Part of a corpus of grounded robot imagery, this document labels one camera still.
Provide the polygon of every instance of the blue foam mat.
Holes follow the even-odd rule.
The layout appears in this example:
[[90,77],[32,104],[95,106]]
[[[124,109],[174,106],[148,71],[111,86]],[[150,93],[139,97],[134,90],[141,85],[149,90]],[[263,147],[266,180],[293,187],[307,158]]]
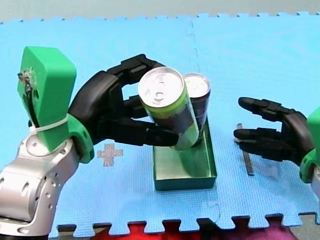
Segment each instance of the blue foam mat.
[[[218,174],[213,189],[156,192],[151,148],[116,143],[124,156],[117,157],[113,167],[103,167],[95,158],[82,164],[65,185],[51,237],[58,235],[57,225],[75,224],[74,235],[86,237],[94,235],[96,223],[111,223],[110,233],[119,235],[129,232],[128,222],[146,221],[145,231],[156,233],[164,230],[163,220],[181,220],[181,231],[195,231],[198,218],[230,229],[232,217],[250,216],[249,226],[262,228],[268,226],[266,215],[282,214],[283,224],[294,226],[302,223],[298,214],[319,213],[319,201],[291,162],[251,156],[255,176],[247,176],[232,131],[238,122],[244,127],[280,126],[242,110],[237,105],[240,96],[269,98],[306,115],[318,107],[320,17],[239,16],[57,17],[0,25],[0,55],[5,56],[0,59],[5,84],[0,100],[8,103],[3,104],[5,117],[0,118],[0,168],[15,157],[27,134],[27,115],[14,80],[25,46],[57,47],[76,65],[73,95],[97,71],[140,53],[183,74],[201,72],[212,84],[209,124]],[[136,87],[126,87],[124,96],[135,95]]]

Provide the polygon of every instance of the green box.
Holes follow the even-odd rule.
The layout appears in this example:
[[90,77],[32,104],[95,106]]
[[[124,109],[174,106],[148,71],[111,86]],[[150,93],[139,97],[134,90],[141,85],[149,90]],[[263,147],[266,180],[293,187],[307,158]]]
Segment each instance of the green box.
[[153,147],[153,178],[157,191],[209,189],[217,178],[208,120],[203,140],[182,151]]

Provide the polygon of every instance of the zip tie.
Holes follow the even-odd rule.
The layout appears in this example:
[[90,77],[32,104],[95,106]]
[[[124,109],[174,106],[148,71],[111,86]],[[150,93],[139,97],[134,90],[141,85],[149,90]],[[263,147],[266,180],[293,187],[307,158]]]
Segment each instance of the zip tie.
[[34,125],[32,125],[31,127],[29,127],[29,132],[32,135],[36,135],[38,132],[43,132],[49,129],[54,129],[56,127],[59,127],[62,124],[66,123],[67,121],[68,121],[68,114],[65,116],[65,118],[61,119],[60,121],[54,122],[46,126],[35,127]]

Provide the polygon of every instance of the purple object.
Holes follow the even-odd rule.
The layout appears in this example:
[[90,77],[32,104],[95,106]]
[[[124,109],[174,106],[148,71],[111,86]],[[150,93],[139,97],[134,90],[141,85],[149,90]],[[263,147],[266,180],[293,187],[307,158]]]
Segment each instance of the purple object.
[[224,230],[212,240],[299,240],[288,227],[281,225],[281,219],[269,219],[270,227],[248,228],[248,220],[237,219],[233,230]]

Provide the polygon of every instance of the tape mark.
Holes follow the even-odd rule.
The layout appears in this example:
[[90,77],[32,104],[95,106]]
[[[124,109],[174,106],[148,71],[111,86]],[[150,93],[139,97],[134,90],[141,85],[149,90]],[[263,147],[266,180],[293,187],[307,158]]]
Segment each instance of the tape mark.
[[97,157],[103,159],[104,167],[112,167],[115,164],[115,157],[122,157],[123,149],[116,149],[114,143],[104,145],[104,150],[97,151]]

